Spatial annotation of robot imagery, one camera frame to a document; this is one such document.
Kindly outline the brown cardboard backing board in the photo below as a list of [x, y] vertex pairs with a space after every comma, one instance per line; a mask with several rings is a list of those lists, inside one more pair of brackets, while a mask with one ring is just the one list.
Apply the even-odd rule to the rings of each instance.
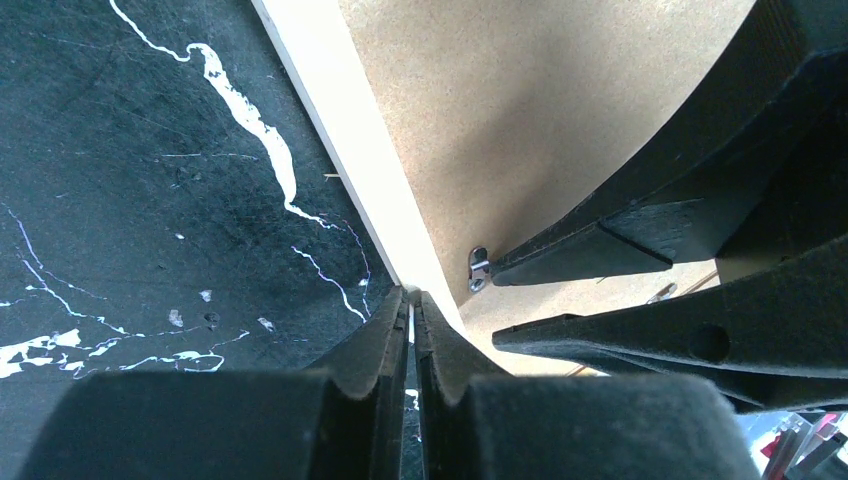
[[660, 273], [468, 288], [563, 217], [671, 117], [748, 1], [343, 1], [339, 5], [471, 342], [517, 375], [581, 375], [496, 350], [493, 332], [718, 284], [712, 261]]

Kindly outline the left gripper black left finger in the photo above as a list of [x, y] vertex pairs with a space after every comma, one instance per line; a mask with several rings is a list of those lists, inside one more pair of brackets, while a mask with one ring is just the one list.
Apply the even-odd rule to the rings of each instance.
[[23, 479], [396, 479], [407, 291], [299, 371], [100, 374], [62, 398]]

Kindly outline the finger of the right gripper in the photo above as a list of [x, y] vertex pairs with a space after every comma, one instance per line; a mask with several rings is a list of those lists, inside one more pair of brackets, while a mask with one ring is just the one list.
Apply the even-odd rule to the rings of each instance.
[[847, 241], [671, 300], [564, 314], [492, 336], [504, 352], [607, 374], [688, 374], [741, 412], [847, 405]]
[[847, 87], [843, 1], [758, 1], [691, 95], [562, 219], [495, 260], [530, 286], [713, 258]]

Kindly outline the wooden picture frame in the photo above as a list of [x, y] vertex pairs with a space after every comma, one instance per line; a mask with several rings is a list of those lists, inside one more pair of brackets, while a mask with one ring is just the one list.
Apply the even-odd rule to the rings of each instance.
[[335, 1], [254, 7], [392, 279], [428, 292], [449, 325], [466, 329]]

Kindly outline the metal turn clip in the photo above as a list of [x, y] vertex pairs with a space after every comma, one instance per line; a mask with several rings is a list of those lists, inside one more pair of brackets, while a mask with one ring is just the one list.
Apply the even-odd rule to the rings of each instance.
[[472, 294], [477, 294], [486, 287], [489, 279], [490, 262], [485, 247], [477, 246], [470, 251], [468, 271], [468, 289]]

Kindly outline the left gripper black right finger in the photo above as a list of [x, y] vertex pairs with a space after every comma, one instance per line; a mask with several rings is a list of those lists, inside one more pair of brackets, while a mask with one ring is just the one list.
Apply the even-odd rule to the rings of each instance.
[[424, 473], [429, 479], [755, 479], [730, 404], [676, 375], [506, 372], [414, 303]]

